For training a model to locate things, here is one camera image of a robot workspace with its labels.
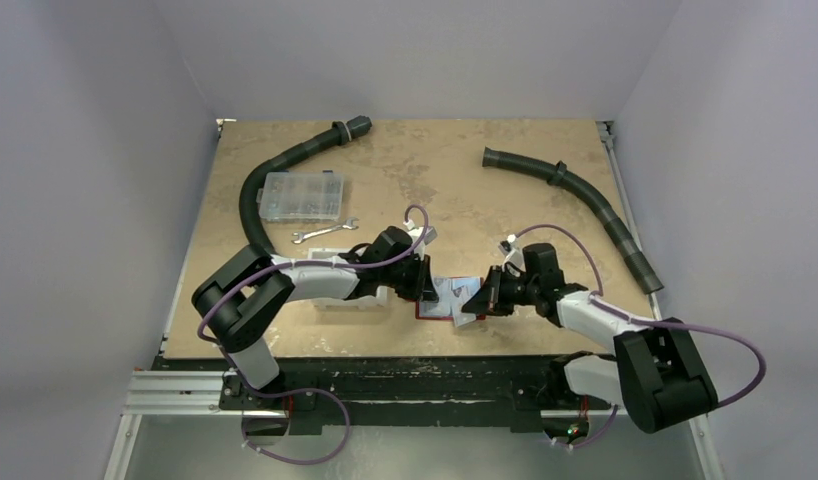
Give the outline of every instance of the black metal base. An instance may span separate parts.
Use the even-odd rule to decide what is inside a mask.
[[[559,384],[562,355],[482,357],[278,358],[283,375],[267,389],[317,387],[347,406],[353,425],[508,427],[541,432],[542,410],[578,410],[581,397]],[[223,360],[165,360],[154,370],[228,370]],[[320,395],[294,395],[291,434],[316,435],[344,417]],[[592,408],[608,406],[590,399]],[[235,375],[225,377],[222,410],[282,410],[279,399],[254,398]]]

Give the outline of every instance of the wooden board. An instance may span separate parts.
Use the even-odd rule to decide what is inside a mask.
[[[238,219],[238,194],[259,163],[329,128],[329,122],[237,122],[224,126],[202,210],[176,299],[167,358],[216,357],[196,337],[199,316],[190,304],[194,289],[245,245]],[[502,256],[497,244],[507,234],[536,223],[571,230],[589,248],[604,279],[606,298],[649,315],[646,297],[624,266],[603,228],[573,195],[544,182],[482,168],[484,147],[568,168],[601,190],[623,217],[606,153],[591,120],[374,120],[371,132],[294,168],[325,169],[346,176],[343,217],[359,218],[359,229],[324,235],[301,245],[291,232],[311,225],[270,224],[268,235],[283,255],[303,258],[311,247],[345,247],[372,241],[388,225],[401,226],[410,203],[424,205],[438,238],[427,253],[434,275],[485,275]],[[583,255],[551,231],[530,234],[525,243],[550,241],[566,280],[594,287]],[[450,322],[417,320],[414,305],[390,295],[386,309],[323,312],[309,302],[287,304],[267,332],[276,356],[493,355],[600,350],[584,337],[558,329],[531,307],[516,315],[489,318],[461,329]]]

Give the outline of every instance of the wrench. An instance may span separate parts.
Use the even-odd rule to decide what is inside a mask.
[[[356,230],[359,228],[359,225],[354,225],[356,220],[359,219],[356,217],[348,217],[344,223],[336,223],[331,227],[321,228],[312,232],[294,232],[292,235],[296,236],[297,238],[292,240],[291,243],[296,243],[299,245],[306,240],[319,235],[326,235],[327,233],[337,232],[339,230]]]

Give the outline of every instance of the white enclosure wall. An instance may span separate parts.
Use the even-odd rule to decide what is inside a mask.
[[[214,130],[151,0],[0,0],[0,480],[102,476]]]
[[[744,332],[711,415],[728,478],[818,478],[818,0],[684,0],[618,122],[665,313]],[[699,338],[719,390],[750,353]]]
[[[680,0],[157,0],[219,117],[614,118]]]

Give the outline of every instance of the purple cable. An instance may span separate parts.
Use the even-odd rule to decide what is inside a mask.
[[[586,246],[583,245],[583,242],[578,240],[577,237],[575,237],[573,233],[571,233],[568,230],[560,227],[559,225],[553,225],[553,224],[550,224],[550,223],[540,223],[538,225],[533,225],[532,227],[527,227],[527,228],[521,230],[520,232],[515,234],[515,238],[520,238],[521,235],[523,235],[525,233],[528,233],[528,232],[532,232],[533,230],[536,230],[536,229],[539,229],[539,228],[550,228],[551,230],[556,230],[557,232],[564,233],[566,237],[573,240],[574,243],[576,243],[577,246],[580,247],[580,250],[583,252],[583,255],[586,256],[586,260],[589,261],[589,265],[591,265],[592,271],[595,274],[595,280],[597,281],[597,291],[596,292],[597,292],[598,295],[600,295],[602,297],[603,296],[603,281],[600,279],[600,273],[598,273],[598,271],[597,271],[597,265],[594,263],[594,259],[589,254],[589,251],[586,250]]]
[[[735,394],[725,398],[718,402],[715,408],[723,408],[727,405],[733,404],[742,398],[746,397],[749,393],[751,393],[760,383],[762,383],[762,379],[765,378],[765,374],[768,372],[768,363],[765,361],[765,357],[762,355],[762,351],[754,345],[750,340],[742,337],[741,335],[737,335],[733,332],[728,332],[726,330],[721,330],[714,327],[707,327],[704,325],[693,325],[688,323],[675,323],[675,322],[665,322],[665,321],[658,321],[658,320],[650,320],[647,318],[641,317],[634,317],[627,315],[626,313],[616,309],[612,305],[608,305],[597,298],[591,297],[589,301],[594,304],[596,307],[600,308],[604,312],[610,313],[615,315],[618,318],[624,319],[633,325],[641,325],[643,327],[660,327],[666,328],[669,330],[685,330],[688,332],[699,332],[699,333],[706,333],[709,335],[715,335],[718,337],[728,338],[733,340],[734,342],[741,343],[742,345],[748,347],[748,349],[753,352],[756,356],[757,363],[759,364],[759,370],[754,376],[753,380],[750,381],[744,388],[736,392]]]
[[[570,238],[574,243],[576,243],[578,247],[580,247],[580,251],[582,251],[583,255],[586,256],[586,260],[589,261],[589,265],[591,265],[591,267],[592,267],[592,272],[594,272],[594,274],[595,274],[595,281],[597,282],[597,290],[595,292],[593,292],[593,293],[595,293],[597,295],[600,295],[600,296],[603,296],[603,280],[601,280],[601,278],[600,278],[600,272],[597,270],[597,264],[595,264],[594,258],[592,258],[592,256],[589,253],[588,249],[586,249],[586,246],[583,245],[583,242],[581,242],[577,237],[575,237],[573,233],[571,233],[568,230],[560,227],[559,225],[553,225],[551,223],[540,223],[538,225],[533,225],[532,227],[527,227],[527,228],[521,230],[520,232],[515,234],[515,238],[521,238],[521,235],[524,235],[525,233],[532,232],[533,230],[537,230],[539,228],[549,228],[551,230],[556,230],[557,232],[563,233],[563,234],[565,234],[566,237]],[[600,427],[600,430],[598,430],[597,432],[595,432],[592,435],[589,435],[588,438],[586,438],[581,443],[578,443],[576,445],[569,444],[568,448],[574,450],[574,449],[578,449],[578,448],[582,448],[582,447],[587,447],[587,446],[591,445],[592,443],[596,442],[599,438],[603,437],[606,434],[606,432],[609,430],[609,427],[612,425],[612,422],[615,421],[615,416],[617,414],[618,414],[618,405],[613,405],[612,406],[612,413],[609,414],[609,418],[606,419],[606,423],[604,423],[603,426]]]
[[[317,393],[317,394],[323,395],[323,396],[329,398],[330,400],[332,400],[333,402],[335,402],[335,404],[338,405],[338,408],[341,409],[341,414],[344,416],[344,435],[341,436],[341,441],[338,442],[338,445],[331,452],[324,455],[323,457],[314,458],[314,459],[311,459],[311,460],[300,460],[300,459],[297,459],[297,458],[285,457],[285,456],[282,456],[280,454],[273,453],[273,452],[271,452],[269,450],[265,450],[264,448],[256,445],[255,443],[253,443],[253,441],[251,441],[249,438],[247,438],[247,428],[246,428],[247,425],[246,425],[246,423],[244,421],[242,421],[241,422],[241,436],[244,438],[244,444],[247,445],[251,450],[253,450],[256,453],[260,453],[262,455],[271,457],[274,460],[279,460],[281,462],[290,463],[292,465],[317,465],[319,463],[324,463],[326,461],[332,460],[336,455],[338,455],[339,452],[341,452],[341,450],[344,449],[344,446],[347,444],[347,440],[350,438],[350,412],[347,411],[347,406],[344,405],[344,403],[338,397],[336,397],[333,393],[328,392],[326,390],[322,390],[320,388],[310,388],[310,387],[309,388],[297,388],[297,389],[294,389],[294,390],[289,390],[287,392],[280,392],[280,393],[263,393],[263,392],[260,392],[260,391],[256,390],[253,387],[253,385],[250,385],[250,382],[248,382],[247,379],[244,377],[244,375],[242,375],[241,372],[238,370],[238,368],[235,367],[235,363],[232,361],[231,358],[229,358],[229,355],[223,350],[221,350],[221,353],[223,354],[226,361],[229,362],[229,364],[232,365],[233,368],[235,368],[235,372],[238,374],[238,378],[241,379],[241,384],[244,385],[244,388],[251,395],[253,395],[254,397],[274,399],[274,398],[290,397],[291,395],[297,395],[297,394],[308,393],[308,392]]]
[[[307,267],[307,266],[322,266],[322,267],[347,268],[347,269],[352,269],[352,270],[364,270],[364,269],[367,269],[367,268],[385,267],[387,265],[391,265],[392,263],[399,262],[400,260],[403,260],[404,258],[411,255],[412,252],[414,252],[415,249],[418,248],[418,246],[421,244],[421,242],[423,242],[426,239],[427,230],[430,227],[430,217],[427,214],[427,211],[424,209],[424,207],[422,207],[422,206],[420,206],[418,204],[413,203],[412,205],[409,205],[408,207],[406,207],[406,211],[403,212],[403,220],[404,221],[409,220],[409,212],[411,212],[413,209],[420,210],[421,214],[424,216],[424,228],[423,228],[423,230],[421,230],[421,236],[419,236],[418,239],[415,240],[415,243],[413,243],[404,252],[401,252],[400,254],[398,254],[398,255],[396,255],[396,256],[394,256],[392,258],[389,258],[388,260],[384,260],[382,262],[376,262],[376,263],[333,264],[332,262],[327,262],[325,260],[301,260],[299,262],[295,261],[295,262],[281,263],[281,264],[278,264],[278,265],[271,265],[270,267],[259,270],[258,272],[254,273],[253,275],[250,275],[249,277],[245,278],[244,280],[239,282],[236,286],[234,286],[229,292],[225,293],[221,297],[221,299],[218,300],[218,303],[216,303],[211,309],[209,309],[209,311],[206,313],[206,315],[200,321],[200,326],[197,328],[197,336],[200,337],[201,339],[207,341],[207,342],[214,343],[215,345],[218,345],[218,340],[217,339],[212,338],[212,337],[206,335],[205,333],[203,333],[204,330],[206,329],[206,325],[209,323],[209,320],[213,316],[215,316],[215,314],[218,312],[218,310],[226,302],[228,302],[229,299],[231,299],[238,292],[240,292],[241,289],[243,289],[244,287],[246,287],[248,285],[253,284],[257,280],[261,279],[262,277],[265,277],[268,274],[270,274],[272,272],[275,272],[277,270],[282,270],[282,269],[286,269],[286,268],[293,268],[293,267]],[[250,392],[250,394],[252,394],[253,396],[256,396],[256,397],[259,397],[259,398],[273,399],[273,398],[288,397],[290,395],[296,395],[296,394],[299,394],[299,393],[307,393],[307,392],[317,393],[319,395],[324,395],[325,397],[327,397],[330,400],[332,400],[333,402],[335,402],[336,405],[338,405],[338,408],[341,409],[342,415],[344,415],[345,430],[344,430],[344,435],[341,437],[341,442],[339,442],[338,446],[335,447],[335,449],[333,449],[333,451],[331,451],[330,453],[324,455],[323,457],[315,458],[315,459],[312,459],[312,460],[299,460],[299,459],[295,459],[295,458],[284,457],[282,455],[278,455],[276,453],[265,450],[262,447],[259,447],[258,445],[254,444],[252,441],[250,441],[250,439],[247,438],[247,434],[246,434],[247,432],[245,430],[245,425],[242,422],[241,435],[244,437],[245,444],[248,447],[250,447],[251,449],[253,449],[253,451],[255,451],[257,453],[261,453],[262,455],[266,455],[268,457],[271,457],[271,458],[273,458],[275,460],[279,460],[281,462],[290,463],[292,465],[315,465],[315,464],[318,464],[318,463],[323,463],[323,462],[326,462],[328,460],[331,460],[333,457],[338,455],[338,453],[347,444],[347,439],[350,438],[350,413],[347,411],[347,407],[344,405],[344,403],[341,402],[341,400],[338,397],[336,397],[332,393],[330,393],[330,392],[328,392],[326,390],[322,390],[320,388],[298,388],[296,390],[289,390],[287,392],[280,392],[280,393],[262,393],[262,392],[256,390],[255,388],[253,388],[252,385],[250,385],[250,383],[247,381],[247,379],[244,377],[244,375],[242,375],[241,372],[238,370],[238,368],[235,366],[235,362],[232,361],[232,359],[229,357],[229,355],[227,355],[227,353],[222,348],[221,348],[221,354],[223,354],[224,358],[230,364],[230,366],[235,368],[235,371],[236,371],[236,373],[238,373],[238,377],[241,379],[242,384]]]

